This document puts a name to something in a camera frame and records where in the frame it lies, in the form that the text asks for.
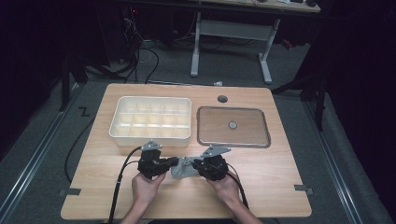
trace cable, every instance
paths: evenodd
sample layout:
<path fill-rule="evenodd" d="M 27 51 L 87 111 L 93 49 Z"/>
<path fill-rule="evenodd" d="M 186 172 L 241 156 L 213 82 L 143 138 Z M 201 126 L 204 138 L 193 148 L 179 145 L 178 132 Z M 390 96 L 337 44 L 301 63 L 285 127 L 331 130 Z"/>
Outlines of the cable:
<path fill-rule="evenodd" d="M 211 36 L 211 37 L 212 37 L 212 38 L 210 38 L 210 37 L 207 36 L 206 38 L 202 38 L 202 40 L 205 40 L 205 39 L 208 39 L 208 40 L 210 40 L 210 39 L 217 39 L 217 37 L 214 37 L 214 36 Z M 220 48 L 220 47 L 222 46 L 222 44 L 223 44 L 222 39 L 220 39 L 219 44 L 218 44 L 217 46 L 215 46 L 214 48 L 211 48 L 211 49 L 205 48 L 202 44 L 200 44 L 199 46 L 200 46 L 201 49 L 205 49 L 205 50 L 214 50 L 214 49 Z"/>
<path fill-rule="evenodd" d="M 155 64 L 154 69 L 152 69 L 152 71 L 148 74 L 148 76 L 146 77 L 146 81 L 145 84 L 148 84 L 149 82 L 149 77 L 154 73 L 154 71 L 157 69 L 158 64 L 160 63 L 160 57 L 158 57 L 158 54 L 156 52 L 154 52 L 152 49 L 148 49 L 148 51 L 151 51 L 156 57 L 157 57 L 157 63 Z"/>
<path fill-rule="evenodd" d="M 130 161 L 130 162 L 126 163 L 126 166 L 128 166 L 128 165 L 130 165 L 130 164 L 132 164 L 134 162 L 139 162 L 139 161 Z"/>
<path fill-rule="evenodd" d="M 136 33 L 136 34 L 140 37 L 140 39 L 143 41 L 143 44 L 145 44 L 146 50 L 148 51 L 148 59 L 145 60 L 145 61 L 143 61 L 143 62 L 141 62 L 141 63 L 146 63 L 146 62 L 148 62 L 148 61 L 151 59 L 151 54 L 150 54 L 150 52 L 152 52 L 152 50 L 149 49 L 148 45 L 146 44 L 145 39 L 139 34 L 139 31 L 137 30 L 137 28 L 136 28 L 136 26 L 135 26 L 136 21 L 134 20 L 134 13 L 131 13 L 131 16 L 132 16 L 132 20 L 133 20 L 133 22 L 134 22 L 135 33 Z"/>
<path fill-rule="evenodd" d="M 139 84 L 139 79 L 137 78 L 137 67 L 134 69 L 134 84 Z"/>
<path fill-rule="evenodd" d="M 135 61 L 136 61 L 136 64 L 135 64 L 134 68 L 131 69 L 131 72 L 126 76 L 126 78 L 124 80 L 124 83 L 128 82 L 129 76 L 134 72 L 134 84 L 138 84 L 136 81 L 137 81 L 137 65 L 138 65 L 137 62 L 139 62 L 139 57 L 140 57 L 140 50 L 138 49 L 137 50 L 137 57 L 134 57 Z"/>
<path fill-rule="evenodd" d="M 85 131 L 87 131 L 88 127 L 90 127 L 91 124 L 93 124 L 94 120 L 95 120 L 95 117 L 93 117 L 93 119 L 87 124 L 87 126 L 85 126 L 85 128 L 78 135 L 78 137 L 74 141 L 73 145 L 70 147 L 69 152 L 67 153 L 66 160 L 64 161 L 64 174 L 66 175 L 66 178 L 67 178 L 67 180 L 69 181 L 70 184 L 72 183 L 72 178 L 70 178 L 70 175 L 69 175 L 69 173 L 67 171 L 67 163 L 69 162 L 70 155 L 71 155 L 73 149 L 75 148 L 79 138 L 82 136 L 83 133 L 85 133 Z"/>
<path fill-rule="evenodd" d="M 236 174 L 236 177 L 237 177 L 238 180 L 239 180 L 239 175 L 238 175 L 238 173 L 236 172 L 235 168 L 233 168 L 233 172 Z"/>
<path fill-rule="evenodd" d="M 189 39 L 189 38 L 195 36 L 195 35 L 190 35 L 190 36 L 188 36 L 188 35 L 191 33 L 192 27 L 194 27 L 194 22 L 195 22 L 196 16 L 197 16 L 197 13 L 195 12 L 194 17 L 192 18 L 190 30 L 185 35 L 183 35 L 181 38 L 175 39 L 174 42 L 176 42 L 178 40 Z"/>
<path fill-rule="evenodd" d="M 116 211 L 116 204 L 117 204 L 117 198 L 119 196 L 119 191 L 120 191 L 120 184 L 121 184 L 121 180 L 122 180 L 122 174 L 123 171 L 125 170 L 125 167 L 127 167 L 129 164 L 131 164 L 131 162 L 128 163 L 128 160 L 132 157 L 132 155 L 134 155 L 134 153 L 139 150 L 141 147 L 137 147 L 134 150 L 132 150 L 129 155 L 127 156 L 124 164 L 122 165 L 122 168 L 120 170 L 120 174 L 119 174 L 119 178 L 117 179 L 117 184 L 116 187 L 114 188 L 114 195 L 113 195 L 113 203 L 111 204 L 111 210 L 110 210 L 110 216 L 108 217 L 108 222 L 109 224 L 113 223 L 113 219 L 114 219 L 114 212 Z"/>

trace hand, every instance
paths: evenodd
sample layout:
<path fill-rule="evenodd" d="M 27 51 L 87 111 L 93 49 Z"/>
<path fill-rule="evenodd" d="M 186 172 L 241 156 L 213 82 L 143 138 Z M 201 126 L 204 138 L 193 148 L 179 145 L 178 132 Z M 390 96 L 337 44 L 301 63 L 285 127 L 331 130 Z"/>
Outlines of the hand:
<path fill-rule="evenodd" d="M 165 179 L 166 173 L 158 175 L 154 180 L 147 179 L 142 173 L 132 179 L 134 203 L 149 206 L 158 193 L 158 188 Z"/>
<path fill-rule="evenodd" d="M 238 177 L 229 172 L 230 175 L 238 179 Z M 238 223 L 242 224 L 262 224 L 262 222 L 256 218 L 242 203 L 239 198 L 239 187 L 238 184 L 228 175 L 219 181 L 212 181 L 207 179 L 207 183 L 213 187 L 218 195 L 218 198 L 224 202 L 230 211 L 238 219 Z"/>
<path fill-rule="evenodd" d="M 132 179 L 132 192 L 134 202 L 128 214 L 121 223 L 137 224 L 145 215 L 149 205 L 154 201 L 158 194 L 158 188 L 166 177 L 166 173 L 158 175 L 154 180 L 145 178 L 141 173 Z"/>
<path fill-rule="evenodd" d="M 234 173 L 229 172 L 229 174 L 235 177 L 235 179 L 238 179 Z M 213 189 L 216 191 L 216 194 L 218 195 L 218 198 L 227 205 L 240 202 L 239 187 L 230 176 L 226 175 L 219 181 L 207 179 L 206 182 L 213 187 Z"/>

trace metal rail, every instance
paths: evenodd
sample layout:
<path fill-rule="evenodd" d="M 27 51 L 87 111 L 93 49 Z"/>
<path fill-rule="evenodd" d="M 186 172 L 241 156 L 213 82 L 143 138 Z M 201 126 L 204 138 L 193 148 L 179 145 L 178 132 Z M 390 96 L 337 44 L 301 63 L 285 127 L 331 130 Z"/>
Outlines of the metal rail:
<path fill-rule="evenodd" d="M 14 212 L 15 208 L 17 207 L 21 197 L 23 196 L 24 192 L 29 187 L 29 184 L 32 182 L 33 178 L 35 177 L 35 173 L 37 172 L 38 168 L 40 167 L 42 161 L 47 155 L 47 152 L 50 149 L 50 145 L 52 143 L 52 139 L 55 136 L 57 130 L 59 129 L 64 117 L 67 114 L 67 111 L 71 107 L 71 104 L 76 100 L 79 94 L 82 91 L 83 86 L 80 86 L 75 89 L 75 93 L 72 96 L 71 101 L 64 109 L 64 111 L 58 112 L 54 121 L 51 123 L 49 128 L 47 129 L 43 139 L 41 140 L 40 144 L 35 150 L 34 155 L 29 160 L 25 168 L 23 169 L 22 173 L 18 177 L 14 187 L 8 194 L 7 198 L 4 200 L 3 204 L 0 207 L 0 224 L 7 223 L 8 220 L 11 218 L 12 213 Z"/>
<path fill-rule="evenodd" d="M 303 106 L 306 114 L 308 115 L 310 121 L 312 122 L 312 126 L 316 130 L 316 134 L 318 136 L 318 140 L 322 145 L 322 152 L 325 158 L 325 164 L 329 169 L 330 176 L 332 178 L 332 182 L 334 183 L 335 189 L 337 190 L 338 196 L 340 197 L 341 204 L 344 206 L 346 211 L 346 215 L 349 219 L 350 223 L 353 224 L 361 224 L 363 223 L 361 220 L 361 215 L 359 214 L 359 210 L 353 200 L 353 197 L 349 191 L 349 187 L 345 182 L 343 176 L 341 175 L 340 170 L 338 169 L 337 163 L 332 156 L 332 151 L 327 143 L 326 137 L 323 132 L 318 129 L 318 126 L 315 122 L 315 112 L 312 108 L 310 102 L 304 101 Z"/>

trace round hole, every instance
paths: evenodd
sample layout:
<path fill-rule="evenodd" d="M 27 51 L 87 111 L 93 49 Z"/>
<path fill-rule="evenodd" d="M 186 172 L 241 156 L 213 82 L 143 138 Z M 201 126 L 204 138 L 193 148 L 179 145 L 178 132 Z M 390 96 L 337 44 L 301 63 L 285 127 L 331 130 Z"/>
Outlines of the round hole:
<path fill-rule="evenodd" d="M 228 98 L 227 98 L 227 96 L 225 96 L 225 95 L 220 95 L 220 96 L 218 97 L 218 101 L 219 101 L 220 103 L 227 103 Z"/>

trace brown tray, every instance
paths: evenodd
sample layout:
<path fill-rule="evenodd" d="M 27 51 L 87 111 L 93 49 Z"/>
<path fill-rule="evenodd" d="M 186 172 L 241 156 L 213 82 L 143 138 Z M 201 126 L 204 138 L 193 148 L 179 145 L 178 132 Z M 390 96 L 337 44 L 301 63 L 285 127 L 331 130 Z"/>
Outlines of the brown tray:
<path fill-rule="evenodd" d="M 256 108 L 201 106 L 198 108 L 198 142 L 226 147 L 269 147 L 264 113 Z"/>

